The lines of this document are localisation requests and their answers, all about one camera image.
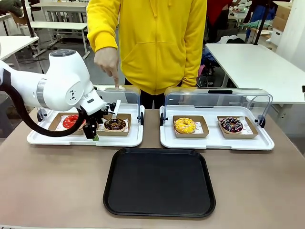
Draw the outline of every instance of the yellow donut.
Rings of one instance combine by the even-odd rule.
[[[190,118],[179,118],[175,122],[175,129],[181,134],[191,134],[195,132],[196,123]]]

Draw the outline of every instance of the person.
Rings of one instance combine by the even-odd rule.
[[[18,18],[23,17],[22,4],[20,0],[0,0],[0,15],[13,13]]]
[[[255,22],[258,20],[262,20],[267,3],[268,2],[266,0],[253,0],[251,6],[249,7],[249,11],[244,19],[244,23],[248,23],[249,21]],[[274,2],[271,2],[266,20],[273,20],[275,18],[276,10],[277,10],[277,5]],[[249,38],[250,33],[251,31],[250,29],[248,29],[246,32],[246,40]]]
[[[90,0],[88,39],[94,62],[118,79],[115,30],[120,15],[125,84],[141,89],[146,109],[159,109],[171,86],[194,87],[202,54],[207,0]]]
[[[241,0],[208,0],[207,2],[207,28],[208,43],[217,42],[218,30],[226,30],[228,27],[229,7],[238,6]]]

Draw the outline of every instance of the handle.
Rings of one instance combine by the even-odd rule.
[[[233,94],[232,90],[211,89],[209,94]]]

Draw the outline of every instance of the cardboard box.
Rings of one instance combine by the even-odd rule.
[[[286,20],[279,18],[279,17],[275,17],[273,20],[273,28],[283,32],[285,29],[286,23],[287,23]]]
[[[103,117],[104,119],[110,119],[112,118],[112,115],[105,115]],[[116,118],[120,118],[120,119],[127,119],[128,120],[128,130],[124,131],[124,132],[109,132],[109,131],[102,131],[102,130],[97,130],[96,133],[99,136],[120,136],[120,137],[126,137],[130,131],[130,127],[131,127],[131,123],[132,123],[132,115],[131,114],[118,114],[116,116]]]
[[[14,19],[16,25],[17,24],[25,25],[27,23],[27,19],[25,17],[19,18],[19,17],[17,17],[15,14],[13,14],[11,12],[10,12],[10,14],[11,14],[12,18]]]
[[[274,3],[278,5],[276,16],[281,19],[288,20],[292,3],[282,1],[274,1]]]
[[[219,119],[220,118],[228,118],[228,117],[232,117],[232,118],[240,118],[242,116],[217,116],[217,122],[218,122],[218,125],[221,129],[221,132],[223,133],[224,135],[224,138],[238,138],[238,139],[252,139],[252,138],[255,138],[257,135],[258,135],[258,132],[257,132],[257,129],[256,127],[251,123],[251,121],[249,120],[248,117],[245,117],[245,120],[247,122],[247,124],[249,125],[251,131],[253,134],[251,135],[243,135],[243,134],[235,134],[235,135],[232,135],[232,134],[227,134],[224,132],[224,129],[222,128],[222,126],[220,125],[220,121]]]
[[[282,35],[283,35],[282,31],[279,31],[279,30],[273,28],[273,32],[271,34],[271,40],[270,40],[271,43],[273,43],[273,44],[278,46],[280,44]]]
[[[189,118],[192,119],[196,123],[200,123],[201,127],[203,129],[203,134],[180,134],[175,129],[175,121],[179,118]],[[197,115],[174,115],[173,116],[173,130],[176,134],[177,138],[205,138],[208,136],[209,128],[206,124],[206,121],[203,116],[197,116]]]
[[[52,121],[51,125],[49,126],[48,130],[52,130],[52,131],[56,131],[56,128],[58,127],[59,123],[61,122],[61,117],[62,116],[66,116],[66,115],[78,115],[78,113],[61,113],[59,112],[56,117],[54,118],[54,120]],[[84,133],[82,127],[75,131],[73,134],[71,135],[82,135]]]

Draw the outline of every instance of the display case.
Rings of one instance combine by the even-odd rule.
[[[261,89],[168,88],[160,108],[161,143],[168,148],[271,150],[274,143],[264,129],[271,103],[272,96]],[[186,128],[183,118],[193,120],[195,130]]]
[[[30,144],[35,145],[93,145],[93,146],[137,146],[142,142],[144,125],[144,107],[140,105],[141,91],[134,86],[120,86],[115,89],[111,85],[95,85],[99,96],[108,103],[119,101],[117,118],[126,119],[127,127],[124,133],[104,133],[97,130],[98,140],[87,139],[82,131],[65,137],[48,137],[31,131],[27,137]],[[46,110],[39,125],[45,129],[56,130],[60,127],[62,117],[77,113],[76,108],[66,112]]]

